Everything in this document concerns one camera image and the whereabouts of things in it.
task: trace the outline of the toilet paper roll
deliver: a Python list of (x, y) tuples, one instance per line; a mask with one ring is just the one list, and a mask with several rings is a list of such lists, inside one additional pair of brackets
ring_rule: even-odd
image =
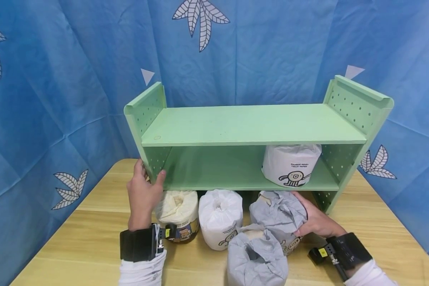
[(283, 187), (301, 187), (310, 180), (321, 145), (270, 145), (265, 148), (262, 173)]
[(213, 250), (225, 250), (243, 224), (242, 197), (224, 189), (206, 192), (199, 201), (203, 239)]
[(283, 286), (286, 283), (287, 259), (278, 240), (263, 226), (239, 228), (227, 250), (229, 286)]
[(251, 222), (265, 226), (280, 242), (284, 255), (298, 246), (301, 237), (294, 232), (307, 222), (307, 211), (292, 193), (262, 191), (249, 211)]
[(198, 209), (196, 191), (166, 191), (155, 214), (162, 227), (176, 225), (174, 238), (169, 240), (178, 243), (193, 238), (199, 231)]

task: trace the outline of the wooden table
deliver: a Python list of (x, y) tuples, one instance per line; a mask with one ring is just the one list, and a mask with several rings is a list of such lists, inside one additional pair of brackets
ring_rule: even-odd
[[(13, 286), (117, 285), (119, 232), (127, 228), (129, 216), (125, 184), (134, 163), (134, 159), (125, 159), (110, 169)], [(358, 172), (331, 216), (356, 233), (399, 285), (429, 286), (429, 256)], [(249, 223), (247, 213), (245, 223)], [(307, 257), (309, 249), (320, 246), (319, 242), (318, 237), (308, 236), (288, 257), (286, 285), (343, 285), (329, 262), (315, 266)], [(209, 249), (201, 233), (185, 245), (166, 243), (166, 249), (163, 285), (227, 285), (227, 251)]]

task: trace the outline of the hand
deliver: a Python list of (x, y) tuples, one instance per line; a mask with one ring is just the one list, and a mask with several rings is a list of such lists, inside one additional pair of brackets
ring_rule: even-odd
[(291, 192), (302, 203), (303, 207), (307, 210), (308, 221), (304, 223), (294, 234), (296, 236), (304, 236), (310, 232), (329, 238), (332, 236), (339, 237), (347, 234), (347, 232), (333, 219), (327, 216), (315, 207), (308, 199), (302, 197), (298, 192)]
[(130, 218), (128, 229), (136, 231), (151, 226), (151, 213), (160, 201), (164, 189), (166, 172), (162, 170), (157, 175), (154, 185), (146, 181), (146, 171), (143, 161), (138, 159), (133, 167), (133, 177), (127, 182), (127, 192), (130, 203)]

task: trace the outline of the black wrist strap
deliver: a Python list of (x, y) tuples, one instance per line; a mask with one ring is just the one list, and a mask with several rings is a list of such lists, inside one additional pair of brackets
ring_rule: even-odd
[(327, 242), (332, 244), (337, 258), (341, 266), (345, 270), (351, 270), (364, 262), (372, 259), (370, 253), (365, 249), (364, 245), (359, 241), (353, 232), (342, 235), (340, 237), (331, 237)]
[(119, 235), (121, 259), (131, 262), (154, 259), (157, 249), (155, 226), (134, 232), (129, 230)]

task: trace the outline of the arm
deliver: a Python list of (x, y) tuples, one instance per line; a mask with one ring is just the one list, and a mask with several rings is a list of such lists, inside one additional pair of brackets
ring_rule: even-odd
[[(133, 177), (127, 183), (130, 203), (129, 231), (134, 232), (151, 226), (151, 213), (162, 196), (165, 175), (165, 171), (161, 171), (156, 183), (151, 185), (146, 181), (142, 160), (137, 160), (133, 169)], [(167, 251), (164, 250), (151, 261), (122, 260), (119, 286), (161, 286), (166, 254)]]
[[(310, 232), (324, 237), (339, 237), (347, 234), (344, 228), (315, 207), (310, 201), (302, 197), (298, 192), (292, 192), (307, 210), (308, 221), (304, 223), (294, 234), (304, 236)], [(346, 286), (394, 286), (397, 283), (390, 280), (372, 259), (364, 264), (357, 265), (355, 269), (347, 271), (348, 280)]]

